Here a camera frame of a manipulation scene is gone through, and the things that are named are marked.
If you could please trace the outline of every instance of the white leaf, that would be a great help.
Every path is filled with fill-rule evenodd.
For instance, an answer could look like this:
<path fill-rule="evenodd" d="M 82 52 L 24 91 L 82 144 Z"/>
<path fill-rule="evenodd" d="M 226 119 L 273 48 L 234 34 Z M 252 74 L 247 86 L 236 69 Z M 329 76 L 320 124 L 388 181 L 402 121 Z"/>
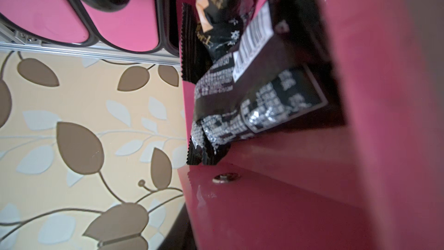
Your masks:
<path fill-rule="evenodd" d="M 131 127 L 131 115 L 128 109 L 121 103 L 116 101 L 107 101 L 108 111 L 117 119 L 124 122 L 125 125 Z"/>
<path fill-rule="evenodd" d="M 148 146 L 145 148 L 145 150 L 143 150 L 142 155 L 140 156 L 140 161 L 143 163 L 150 163 L 153 156 L 154 148 L 162 150 L 164 144 L 164 141 L 154 141 L 148 144 Z"/>
<path fill-rule="evenodd" d="M 76 173 L 73 170 L 68 168 L 68 171 L 66 173 L 66 184 L 68 185 L 68 187 L 73 186 L 81 178 L 83 178 L 82 174 Z"/>
<path fill-rule="evenodd" d="M 100 59 L 97 58 L 82 58 L 82 64 L 86 68 L 97 63 L 99 60 Z"/>
<path fill-rule="evenodd" d="M 68 241 L 75 230 L 75 218 L 64 214 L 50 216 L 40 228 L 38 241 L 57 244 Z"/>
<path fill-rule="evenodd" d="M 23 112 L 26 125 L 32 131 L 53 129 L 61 121 L 57 114 L 46 110 L 26 110 Z"/>
<path fill-rule="evenodd" d="M 52 164 L 54 151 L 50 145 L 32 149 L 17 165 L 15 170 L 24 174 L 41 174 Z"/>
<path fill-rule="evenodd" d="M 0 211 L 0 222 L 4 223 L 12 223 L 20 221 L 19 210 L 16 206 L 11 203 L 8 203 L 1 211 Z M 0 237 L 3 237 L 7 233 L 9 233 L 15 226 L 0 226 Z M 10 234 L 4 241 L 0 242 L 0 250 L 10 250 L 14 247 L 14 244 L 17 240 L 17 235 L 19 230 Z"/>
<path fill-rule="evenodd" d="M 151 202 L 150 207 L 148 208 L 148 210 L 151 210 L 155 207 L 157 207 L 158 205 L 160 205 L 160 202 L 158 199 L 154 199 Z M 165 220 L 165 217 L 167 215 L 167 209 L 165 208 L 165 206 L 161 206 L 157 209 L 155 209 L 154 211 L 152 211 L 150 213 L 150 219 L 148 221 L 148 225 L 153 226 L 154 228 L 159 228 L 162 223 Z"/>
<path fill-rule="evenodd" d="M 188 147 L 186 145 L 179 146 L 173 150 L 172 165 L 173 168 L 180 168 L 186 164 L 188 156 Z"/>
<path fill-rule="evenodd" d="M 148 241 L 148 250 L 157 250 L 164 240 L 165 238 L 161 233 L 156 233 Z"/>
<path fill-rule="evenodd" d="M 158 133 L 157 132 L 157 123 L 154 121 L 151 121 L 147 118 L 142 117 L 142 126 L 144 126 L 145 129 L 153 131 L 156 134 Z"/>
<path fill-rule="evenodd" d="M 159 102 L 156 98 L 150 97 L 148 101 L 148 110 L 150 111 L 151 115 L 157 119 L 167 119 L 167 109 L 165 109 L 163 103 Z"/>
<path fill-rule="evenodd" d="M 112 207 L 118 206 L 118 205 L 120 205 L 120 204 L 121 204 L 121 202 L 113 202 L 113 203 L 111 204 L 111 206 L 108 208 L 108 210 L 111 209 Z"/>
<path fill-rule="evenodd" d="M 126 143 L 124 146 L 120 147 L 115 154 L 116 155 L 131 155 L 132 153 L 136 153 L 143 145 L 143 141 L 141 140 L 131 140 Z"/>

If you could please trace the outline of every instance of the metal frame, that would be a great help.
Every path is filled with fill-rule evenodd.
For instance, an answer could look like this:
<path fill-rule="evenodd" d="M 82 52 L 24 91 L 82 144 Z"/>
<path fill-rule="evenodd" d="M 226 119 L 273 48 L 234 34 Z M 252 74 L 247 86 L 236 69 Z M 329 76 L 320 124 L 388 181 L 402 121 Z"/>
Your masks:
<path fill-rule="evenodd" d="M 165 49 L 155 53 L 128 53 L 97 42 L 89 47 L 68 47 L 47 42 L 38 43 L 20 40 L 8 27 L 0 23 L 0 50 L 23 51 L 34 53 L 52 53 L 83 58 L 110 59 L 129 62 L 156 63 L 180 67 L 180 59 Z"/>

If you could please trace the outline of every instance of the pink panel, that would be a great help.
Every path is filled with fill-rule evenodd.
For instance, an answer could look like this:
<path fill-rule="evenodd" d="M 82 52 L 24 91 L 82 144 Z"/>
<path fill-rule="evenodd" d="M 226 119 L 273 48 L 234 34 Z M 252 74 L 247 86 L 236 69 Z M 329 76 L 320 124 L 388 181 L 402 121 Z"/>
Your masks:
<path fill-rule="evenodd" d="M 381 242 L 442 249 L 444 124 L 404 0 L 323 9 Z"/>
<path fill-rule="evenodd" d="M 159 44 L 155 0 L 130 0 L 116 12 L 103 12 L 83 4 L 99 33 L 117 47 L 145 52 Z"/>
<path fill-rule="evenodd" d="M 348 127 L 266 134 L 233 143 L 221 162 L 364 208 L 353 140 Z"/>
<path fill-rule="evenodd" d="M 241 178 L 214 184 L 214 176 Z M 362 209 L 234 165 L 179 169 L 199 249 L 374 249 Z"/>
<path fill-rule="evenodd" d="M 193 122 L 193 112 L 194 112 L 194 84 L 188 81 L 182 82 L 183 86 L 183 101 L 185 104 L 185 121 L 186 121 L 186 138 L 190 141 L 191 135 L 191 124 Z"/>
<path fill-rule="evenodd" d="M 82 43 L 89 37 L 67 0 L 0 0 L 0 13 L 19 27 L 55 41 Z"/>

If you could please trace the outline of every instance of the leaf pattern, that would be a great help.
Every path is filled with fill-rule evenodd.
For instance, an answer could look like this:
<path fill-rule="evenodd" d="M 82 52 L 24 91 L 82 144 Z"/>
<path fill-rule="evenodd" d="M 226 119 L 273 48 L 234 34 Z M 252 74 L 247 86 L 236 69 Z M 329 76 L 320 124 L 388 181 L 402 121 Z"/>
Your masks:
<path fill-rule="evenodd" d="M 160 205 L 160 201 L 158 199 L 154 199 L 151 202 L 150 207 L 148 209 L 151 210 L 157 207 L 158 205 Z M 167 209 L 165 208 L 165 206 L 161 206 L 150 213 L 150 219 L 148 221 L 148 225 L 158 229 L 165 221 L 166 216 L 167 216 Z"/>
<path fill-rule="evenodd" d="M 96 64 L 100 59 L 97 58 L 82 58 L 82 65 L 87 68 L 93 64 Z"/>
<path fill-rule="evenodd" d="M 157 123 L 154 121 L 151 121 L 147 118 L 143 118 L 142 117 L 142 126 L 147 129 L 150 130 L 152 132 L 154 132 L 155 134 L 157 134 Z"/>
<path fill-rule="evenodd" d="M 179 86 L 179 73 L 173 66 L 159 65 L 157 68 L 160 78 L 169 85 Z"/>
<path fill-rule="evenodd" d="M 188 147 L 186 145 L 181 145 L 173 150 L 171 159 L 173 161 L 174 169 L 180 168 L 186 164 L 187 154 Z"/>
<path fill-rule="evenodd" d="M 131 155 L 132 153 L 136 153 L 142 146 L 142 140 L 132 140 L 120 147 L 115 152 L 115 155 Z"/>
<path fill-rule="evenodd" d="M 26 125 L 32 131 L 53 129 L 57 122 L 61 121 L 57 114 L 46 110 L 26 110 L 23 111 Z"/>
<path fill-rule="evenodd" d="M 172 176 L 171 162 L 168 156 L 160 149 L 154 148 L 151 158 L 151 179 L 158 189 L 170 185 Z"/>
<path fill-rule="evenodd" d="M 17 207 L 8 203 L 2 210 L 0 210 L 0 222 L 10 223 L 20 221 L 20 213 Z M 0 237 L 7 234 L 14 229 L 15 226 L 0 226 Z M 15 231 L 5 240 L 0 242 L 0 250 L 10 250 L 14 248 L 19 231 Z"/>
<path fill-rule="evenodd" d="M 17 165 L 17 172 L 23 174 L 41 174 L 54 160 L 54 151 L 50 145 L 43 145 L 31 150 Z"/>
<path fill-rule="evenodd" d="M 68 168 L 68 171 L 66 172 L 66 185 L 68 185 L 68 187 L 71 187 L 76 182 L 80 181 L 81 178 L 83 178 L 82 174 L 75 173 L 73 170 Z"/>
<path fill-rule="evenodd" d="M 97 173 L 103 166 L 105 154 L 97 136 L 84 126 L 59 122 L 57 145 L 65 164 L 75 173 Z"/>
<path fill-rule="evenodd" d="M 68 241 L 75 231 L 75 218 L 64 214 L 50 216 L 40 228 L 38 241 L 57 244 Z"/>
<path fill-rule="evenodd" d="M 154 234 L 148 243 L 150 245 L 150 250 L 157 250 L 164 240 L 165 237 L 161 233 L 157 232 Z"/>
<path fill-rule="evenodd" d="M 116 101 L 108 100 L 107 109 L 115 118 L 124 122 L 125 125 L 131 127 L 131 115 L 128 109 L 121 103 Z"/>
<path fill-rule="evenodd" d="M 106 242 L 140 234 L 148 220 L 148 212 L 144 207 L 135 203 L 123 203 L 101 214 L 91 222 L 83 235 Z"/>
<path fill-rule="evenodd" d="M 164 144 L 165 144 L 164 141 L 150 142 L 147 145 L 147 147 L 145 148 L 145 150 L 143 150 L 143 152 L 140 156 L 140 161 L 143 163 L 150 163 L 151 159 L 153 157 L 154 148 L 158 148 L 158 149 L 162 150 Z"/>
<path fill-rule="evenodd" d="M 102 247 L 100 250 L 147 250 L 148 242 L 141 236 L 136 236 L 135 238 L 125 239 L 118 242 L 113 242 Z"/>
<path fill-rule="evenodd" d="M 59 86 L 56 74 L 45 64 L 35 58 L 26 58 L 20 61 L 17 71 L 26 80 L 37 85 L 47 87 Z"/>
<path fill-rule="evenodd" d="M 3 80 L 0 80 L 0 128 L 8 121 L 12 109 L 12 98 L 9 88 Z"/>
<path fill-rule="evenodd" d="M 156 117 L 157 119 L 167 119 L 167 109 L 161 101 L 154 97 L 150 97 L 148 101 L 148 110 L 150 111 L 151 115 Z"/>
<path fill-rule="evenodd" d="M 117 90 L 125 92 L 134 91 L 145 86 L 149 80 L 150 73 L 146 68 L 141 66 L 131 66 L 126 69 L 120 77 Z"/>

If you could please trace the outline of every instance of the barcode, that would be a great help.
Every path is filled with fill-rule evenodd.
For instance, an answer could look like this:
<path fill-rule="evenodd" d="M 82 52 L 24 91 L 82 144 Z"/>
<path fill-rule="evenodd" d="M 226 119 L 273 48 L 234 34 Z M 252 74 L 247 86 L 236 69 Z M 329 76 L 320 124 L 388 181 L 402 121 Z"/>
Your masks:
<path fill-rule="evenodd" d="M 268 2 L 266 2 L 243 33 L 239 51 L 233 53 L 233 80 L 235 82 L 245 72 L 273 34 L 270 8 Z"/>

